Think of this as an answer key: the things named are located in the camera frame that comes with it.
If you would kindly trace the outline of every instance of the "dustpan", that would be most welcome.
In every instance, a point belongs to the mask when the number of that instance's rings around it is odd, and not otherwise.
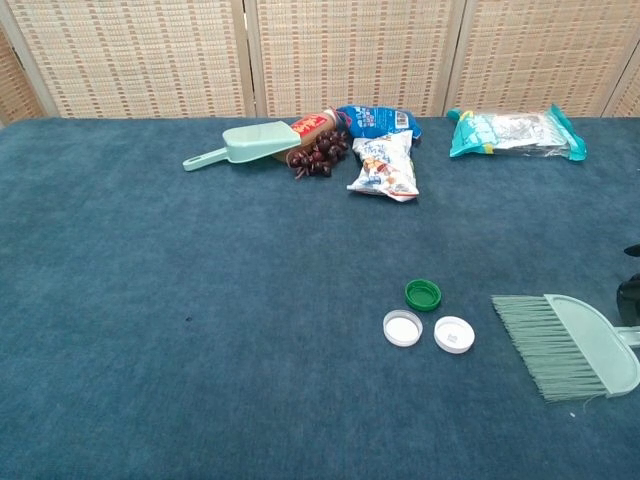
[[[182,162],[188,172],[228,160],[245,163],[300,145],[300,135],[284,122],[236,127],[222,133],[225,146]]]
[[[543,396],[550,401],[613,397],[640,384],[640,327],[614,327],[565,295],[494,296],[500,315]]]

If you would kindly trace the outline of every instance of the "green broom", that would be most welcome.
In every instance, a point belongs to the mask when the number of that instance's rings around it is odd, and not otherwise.
[[[542,396],[551,402],[624,395],[640,384],[640,327],[614,328],[564,295],[493,296],[493,306]]]

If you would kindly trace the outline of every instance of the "woven screen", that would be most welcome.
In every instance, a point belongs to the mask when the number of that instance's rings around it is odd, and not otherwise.
[[[254,68],[254,82],[256,97],[264,91],[264,113],[300,115],[347,103],[442,113],[463,2],[256,3],[259,38],[251,48],[254,64],[260,51],[263,75],[255,78]]]
[[[640,45],[620,79],[606,113],[615,117],[640,116]]]
[[[447,108],[600,116],[639,25],[638,0],[469,0]]]
[[[0,29],[0,121],[8,125],[41,116],[42,110],[33,90]]]
[[[8,3],[61,116],[198,117],[253,111],[234,1]]]

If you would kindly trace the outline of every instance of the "dark red grapes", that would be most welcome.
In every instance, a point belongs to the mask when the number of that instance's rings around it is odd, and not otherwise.
[[[287,165],[295,170],[296,179],[305,175],[331,176],[331,169],[349,149],[347,132],[330,130],[318,135],[308,147],[287,155]]]

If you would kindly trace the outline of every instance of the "bottle label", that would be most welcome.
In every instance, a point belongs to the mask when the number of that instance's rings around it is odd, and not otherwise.
[[[324,116],[313,113],[298,120],[296,123],[291,125],[291,128],[300,135],[300,138],[304,138],[320,125],[327,123],[327,121],[328,120]]]

